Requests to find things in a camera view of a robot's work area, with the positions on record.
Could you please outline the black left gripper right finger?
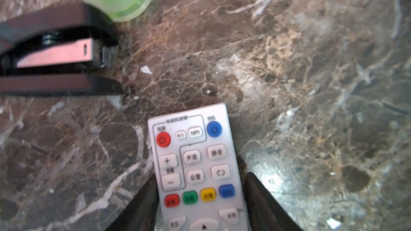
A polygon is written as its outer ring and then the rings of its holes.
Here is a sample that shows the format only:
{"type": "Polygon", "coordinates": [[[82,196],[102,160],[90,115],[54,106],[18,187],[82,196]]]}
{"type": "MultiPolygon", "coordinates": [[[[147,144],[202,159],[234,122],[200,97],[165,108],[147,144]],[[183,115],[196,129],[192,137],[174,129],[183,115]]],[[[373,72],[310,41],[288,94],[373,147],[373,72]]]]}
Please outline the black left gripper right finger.
{"type": "Polygon", "coordinates": [[[302,231],[254,173],[246,174],[243,190],[251,230],[302,231]]]}

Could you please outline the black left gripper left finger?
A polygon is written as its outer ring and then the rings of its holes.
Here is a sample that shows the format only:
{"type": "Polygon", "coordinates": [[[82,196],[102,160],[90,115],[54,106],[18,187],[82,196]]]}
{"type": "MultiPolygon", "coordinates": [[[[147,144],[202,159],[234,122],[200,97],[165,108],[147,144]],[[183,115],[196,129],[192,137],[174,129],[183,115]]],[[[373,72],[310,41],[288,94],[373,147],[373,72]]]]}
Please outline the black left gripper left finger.
{"type": "Polygon", "coordinates": [[[159,195],[153,174],[105,231],[153,231],[159,195]]]}

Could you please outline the white remote control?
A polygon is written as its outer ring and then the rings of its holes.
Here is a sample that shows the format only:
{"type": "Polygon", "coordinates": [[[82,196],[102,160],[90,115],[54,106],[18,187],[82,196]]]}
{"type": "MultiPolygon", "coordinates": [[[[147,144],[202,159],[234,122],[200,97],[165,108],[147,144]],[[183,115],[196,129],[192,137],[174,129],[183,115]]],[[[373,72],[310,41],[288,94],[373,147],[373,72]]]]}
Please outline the white remote control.
{"type": "Polygon", "coordinates": [[[226,105],[154,117],[148,128],[164,229],[248,231],[226,105]]]}

